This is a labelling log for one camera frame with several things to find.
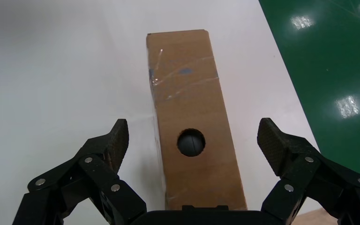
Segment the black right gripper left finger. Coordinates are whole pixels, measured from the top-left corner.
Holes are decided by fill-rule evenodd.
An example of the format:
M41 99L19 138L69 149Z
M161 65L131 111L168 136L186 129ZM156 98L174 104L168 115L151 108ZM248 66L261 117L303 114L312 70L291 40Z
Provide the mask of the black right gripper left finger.
M118 119L108 134L88 139L74 157L32 179L13 223L61 225L89 199L109 224L131 224L146 203L118 176L128 144L128 123Z

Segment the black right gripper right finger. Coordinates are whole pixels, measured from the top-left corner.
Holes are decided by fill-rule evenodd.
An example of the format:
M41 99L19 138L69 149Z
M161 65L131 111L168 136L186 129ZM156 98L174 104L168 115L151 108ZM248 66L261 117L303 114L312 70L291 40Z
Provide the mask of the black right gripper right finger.
M360 225L360 173L324 157L306 138L282 132L262 118L257 143L280 178L262 211L289 225L307 198L317 201L340 225Z

